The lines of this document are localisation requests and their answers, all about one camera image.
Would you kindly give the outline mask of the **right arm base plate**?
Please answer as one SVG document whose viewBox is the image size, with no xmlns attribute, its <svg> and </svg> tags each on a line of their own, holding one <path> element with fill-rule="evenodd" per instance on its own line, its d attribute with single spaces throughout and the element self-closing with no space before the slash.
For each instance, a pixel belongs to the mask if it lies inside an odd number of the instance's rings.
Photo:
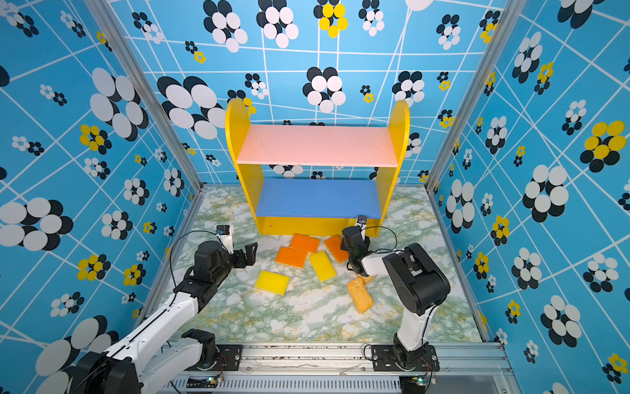
<svg viewBox="0 0 630 394">
<path fill-rule="evenodd" d="M 440 362 L 436 348 L 425 343 L 415 351 L 406 351 L 399 345 L 372 345 L 370 358 L 375 372 L 439 372 Z"/>
</svg>

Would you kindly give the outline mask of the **yellow sponge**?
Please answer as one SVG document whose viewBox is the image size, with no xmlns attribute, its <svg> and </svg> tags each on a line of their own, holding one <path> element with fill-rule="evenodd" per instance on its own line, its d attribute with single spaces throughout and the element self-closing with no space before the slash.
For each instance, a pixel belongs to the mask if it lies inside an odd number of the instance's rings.
<svg viewBox="0 0 630 394">
<path fill-rule="evenodd" d="M 260 272 L 254 287 L 257 290 L 283 296 L 290 283 L 290 277 L 263 270 Z"/>
<path fill-rule="evenodd" d="M 333 267 L 326 251 L 319 251 L 309 256 L 309 261 L 319 282 L 326 282 L 336 277 L 336 269 Z"/>
</svg>

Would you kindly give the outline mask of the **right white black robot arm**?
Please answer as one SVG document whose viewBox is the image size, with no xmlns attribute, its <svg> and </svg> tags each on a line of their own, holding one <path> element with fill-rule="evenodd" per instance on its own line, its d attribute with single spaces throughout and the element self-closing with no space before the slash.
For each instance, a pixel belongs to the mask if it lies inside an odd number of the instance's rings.
<svg viewBox="0 0 630 394">
<path fill-rule="evenodd" d="M 404 309 L 394 336 L 393 354 L 399 369 L 420 365 L 433 370 L 436 357 L 426 339 L 428 325 L 449 293 L 451 284 L 430 255 L 418 243 L 397 251 L 370 251 L 365 226 L 345 228 L 341 249 L 349 254 L 348 269 L 362 277 L 388 277 Z"/>
</svg>

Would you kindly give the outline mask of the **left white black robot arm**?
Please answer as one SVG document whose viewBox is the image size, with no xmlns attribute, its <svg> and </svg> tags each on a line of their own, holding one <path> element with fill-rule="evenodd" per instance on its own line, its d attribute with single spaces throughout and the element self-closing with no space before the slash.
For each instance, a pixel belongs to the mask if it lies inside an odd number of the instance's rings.
<svg viewBox="0 0 630 394">
<path fill-rule="evenodd" d="M 223 241 L 205 241 L 195 252 L 195 262 L 172 296 L 144 323 L 105 351 L 90 351 L 77 363 L 69 393 L 157 393 L 191 367 L 203 371 L 236 371 L 239 346 L 219 347 L 213 333 L 185 331 L 167 350 L 163 345 L 218 293 L 233 269 L 256 262 L 258 245 L 230 250 Z"/>
</svg>

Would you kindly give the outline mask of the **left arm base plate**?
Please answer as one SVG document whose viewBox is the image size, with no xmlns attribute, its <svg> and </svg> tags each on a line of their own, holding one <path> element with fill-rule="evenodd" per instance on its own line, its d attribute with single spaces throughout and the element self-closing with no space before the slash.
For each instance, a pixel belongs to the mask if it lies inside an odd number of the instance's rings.
<svg viewBox="0 0 630 394">
<path fill-rule="evenodd" d="M 188 372 L 236 372 L 241 365 L 244 347 L 240 344 L 218 344 L 212 361 L 199 361 Z"/>
</svg>

